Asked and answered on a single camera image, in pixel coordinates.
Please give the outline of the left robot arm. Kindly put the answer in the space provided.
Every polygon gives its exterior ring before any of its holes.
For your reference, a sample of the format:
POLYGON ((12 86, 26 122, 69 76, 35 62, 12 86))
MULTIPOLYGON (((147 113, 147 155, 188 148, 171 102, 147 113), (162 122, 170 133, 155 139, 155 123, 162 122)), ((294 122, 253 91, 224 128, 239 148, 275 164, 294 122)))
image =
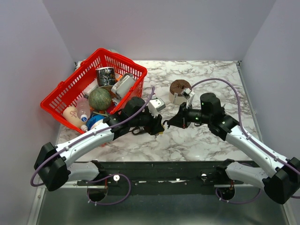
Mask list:
POLYGON ((74 162, 96 147, 116 140, 129 133, 131 128, 142 127, 149 135, 164 132, 162 116, 163 100, 144 101, 133 97, 121 110, 104 118, 90 131, 62 144, 44 144, 34 164, 35 173, 48 191, 55 191, 68 181, 86 180, 93 185, 103 182, 104 174, 95 163, 74 165, 74 162))

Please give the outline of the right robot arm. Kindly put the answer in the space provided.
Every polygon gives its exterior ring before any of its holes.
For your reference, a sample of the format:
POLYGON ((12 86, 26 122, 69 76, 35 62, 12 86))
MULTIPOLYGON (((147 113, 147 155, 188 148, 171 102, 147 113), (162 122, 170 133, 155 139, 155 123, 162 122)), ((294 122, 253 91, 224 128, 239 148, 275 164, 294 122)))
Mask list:
POLYGON ((299 190, 300 161, 297 158, 287 159, 253 138, 240 122, 225 113, 215 94, 202 94, 200 109, 192 107, 194 92, 185 89, 181 94, 186 102, 168 120, 168 126, 188 128, 191 123, 199 126, 206 124, 212 134, 240 149, 258 165, 250 167, 228 159, 217 168, 215 174, 218 182, 241 181, 260 188, 279 204, 286 203, 299 190))

